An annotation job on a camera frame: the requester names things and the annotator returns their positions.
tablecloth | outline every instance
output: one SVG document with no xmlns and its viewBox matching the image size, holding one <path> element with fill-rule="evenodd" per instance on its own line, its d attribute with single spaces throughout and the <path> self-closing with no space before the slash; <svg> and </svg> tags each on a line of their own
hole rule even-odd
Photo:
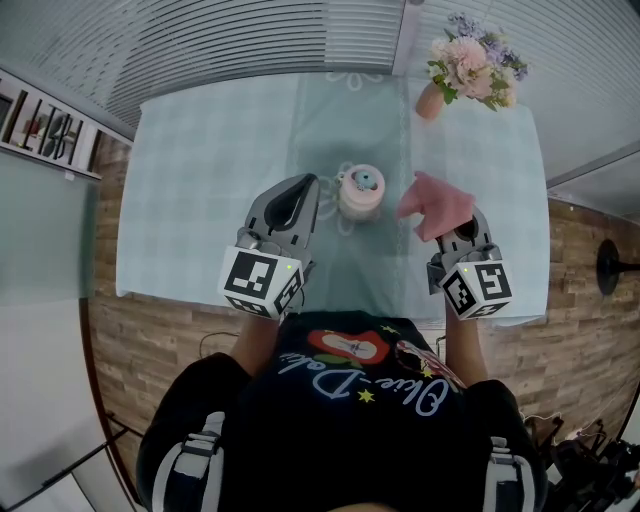
<svg viewBox="0 0 640 512">
<path fill-rule="evenodd" d="M 426 84 L 357 73 L 245 78 L 180 91 L 142 105 L 123 196 L 116 289 L 225 305 L 222 255 L 253 199 L 287 176 L 322 182 L 314 269 L 305 309 L 364 309 L 437 321 L 426 262 L 437 247 L 396 222 L 414 170 L 474 194 L 511 262 L 513 322 L 544 314 L 549 231 L 533 118 L 460 100 L 434 123 L 413 112 Z M 380 218 L 352 225 L 335 207 L 332 177 L 369 163 L 385 175 Z"/>
</svg>

pink cloth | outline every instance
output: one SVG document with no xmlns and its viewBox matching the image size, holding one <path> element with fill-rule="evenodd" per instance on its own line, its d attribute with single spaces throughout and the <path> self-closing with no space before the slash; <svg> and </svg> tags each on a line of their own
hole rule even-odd
<svg viewBox="0 0 640 512">
<path fill-rule="evenodd" d="M 423 242 L 469 222 L 473 218 L 476 198 L 433 176 L 416 171 L 416 181 L 404 193 L 396 217 L 401 219 L 412 213 L 424 215 L 415 232 Z"/>
</svg>

shoulder strap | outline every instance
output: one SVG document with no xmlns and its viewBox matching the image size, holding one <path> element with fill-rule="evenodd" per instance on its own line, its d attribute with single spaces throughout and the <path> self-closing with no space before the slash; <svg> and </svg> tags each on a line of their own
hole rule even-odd
<svg viewBox="0 0 640 512">
<path fill-rule="evenodd" d="M 205 477 L 207 483 L 201 509 L 212 512 L 218 509 L 224 449 L 217 443 L 224 417 L 223 412 L 207 416 L 201 432 L 187 435 L 162 459 L 153 483 L 153 512 L 183 510 Z"/>
<path fill-rule="evenodd" d="M 483 512 L 517 510 L 534 512 L 535 486 L 527 460 L 511 454 L 504 437 L 492 437 L 487 464 Z"/>
</svg>

vase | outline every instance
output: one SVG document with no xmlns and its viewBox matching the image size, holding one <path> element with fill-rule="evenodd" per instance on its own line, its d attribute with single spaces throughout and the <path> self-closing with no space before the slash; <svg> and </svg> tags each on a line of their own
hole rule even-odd
<svg viewBox="0 0 640 512">
<path fill-rule="evenodd" d="M 420 94 L 420 98 L 418 98 L 416 112 L 427 121 L 433 121 L 438 117 L 443 105 L 444 94 L 436 84 L 430 82 Z"/>
</svg>

wood paneling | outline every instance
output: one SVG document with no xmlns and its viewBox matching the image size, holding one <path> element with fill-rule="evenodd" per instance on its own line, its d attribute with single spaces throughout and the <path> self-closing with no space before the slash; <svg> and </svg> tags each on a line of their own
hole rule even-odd
<svg viewBox="0 0 640 512">
<path fill-rule="evenodd" d="M 118 217 L 129 149 L 102 137 L 93 171 L 103 176 L 98 215 L 96 296 L 89 300 L 91 336 L 100 391 L 107 411 L 144 432 L 173 379 L 199 357 L 202 337 L 237 332 L 233 310 L 138 294 L 116 297 Z M 525 415 L 562 412 L 559 438 L 601 413 L 615 436 L 640 378 L 640 277 L 624 276 L 603 298 L 595 280 L 600 242 L 613 239 L 621 257 L 640 261 L 640 227 L 549 202 L 551 271 L 546 318 L 513 328 L 481 326 L 492 377 L 503 380 Z M 228 335 L 205 340 L 203 353 L 229 351 Z M 135 478 L 139 440 L 118 441 Z"/>
</svg>

